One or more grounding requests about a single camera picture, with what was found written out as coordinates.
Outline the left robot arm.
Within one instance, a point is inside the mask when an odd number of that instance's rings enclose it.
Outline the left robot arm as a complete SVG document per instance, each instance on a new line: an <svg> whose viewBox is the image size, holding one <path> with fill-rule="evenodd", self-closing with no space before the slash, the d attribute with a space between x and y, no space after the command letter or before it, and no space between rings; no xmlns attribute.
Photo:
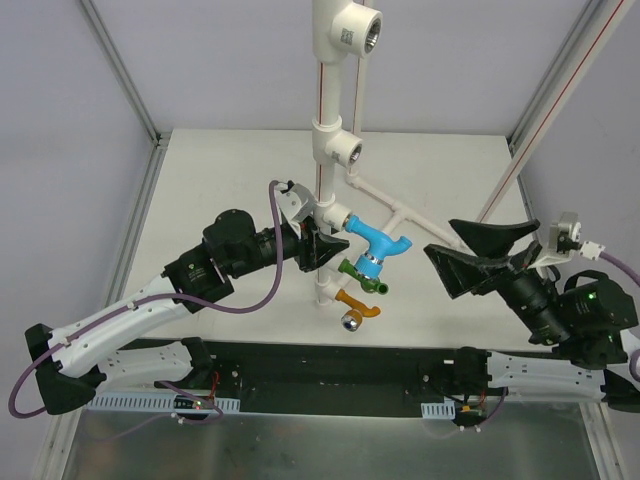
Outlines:
<svg viewBox="0 0 640 480"><path fill-rule="evenodd" d="M221 310L219 302L233 294L235 279L270 266L281 274L288 259L300 271L314 272L348 246L321 232L312 217L296 233L283 222L258 231L244 210L221 213L204 229L200 244L128 298L65 327L36 324L26 330L42 411L68 413L121 386L169 381L204 387L214 363L201 338L136 350L128 344L203 308Z"/></svg>

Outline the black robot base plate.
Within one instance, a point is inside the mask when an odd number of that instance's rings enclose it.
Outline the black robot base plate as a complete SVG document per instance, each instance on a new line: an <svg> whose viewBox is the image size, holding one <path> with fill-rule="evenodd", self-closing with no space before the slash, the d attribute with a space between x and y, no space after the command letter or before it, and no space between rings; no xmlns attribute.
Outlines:
<svg viewBox="0 0 640 480"><path fill-rule="evenodd" d="M471 347L204 345L209 365L178 387L237 399L244 413L416 418L424 403L502 393L488 385L487 352Z"/></svg>

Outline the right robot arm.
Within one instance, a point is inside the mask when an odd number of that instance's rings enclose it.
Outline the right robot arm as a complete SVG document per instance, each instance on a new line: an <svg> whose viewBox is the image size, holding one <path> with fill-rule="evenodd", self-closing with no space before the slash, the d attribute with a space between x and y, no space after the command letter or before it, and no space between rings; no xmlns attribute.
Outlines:
<svg viewBox="0 0 640 480"><path fill-rule="evenodd" d="M580 238L577 214L565 212L549 229L546 244L514 244L540 223L496 225L461 219L449 222L465 251L429 244L424 252L450 298L498 294L530 333L529 342L550 355L527 357L462 348L471 357L450 369L449 386L461 394L478 389L551 394L603 402L611 409L639 410L639 324L634 299L606 273L584 270L562 290L558 265L579 255L595 261L604 247Z"/></svg>

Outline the blue water faucet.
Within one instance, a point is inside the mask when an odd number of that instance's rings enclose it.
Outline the blue water faucet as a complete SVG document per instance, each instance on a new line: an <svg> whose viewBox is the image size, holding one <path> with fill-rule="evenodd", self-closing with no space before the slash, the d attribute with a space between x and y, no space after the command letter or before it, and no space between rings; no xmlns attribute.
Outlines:
<svg viewBox="0 0 640 480"><path fill-rule="evenodd" d="M350 215L344 229L363 238L368 247L355 263L358 274L367 279L377 279L387 257L405 253L413 243L405 236L393 240L388 234L364 223L357 215Z"/></svg>

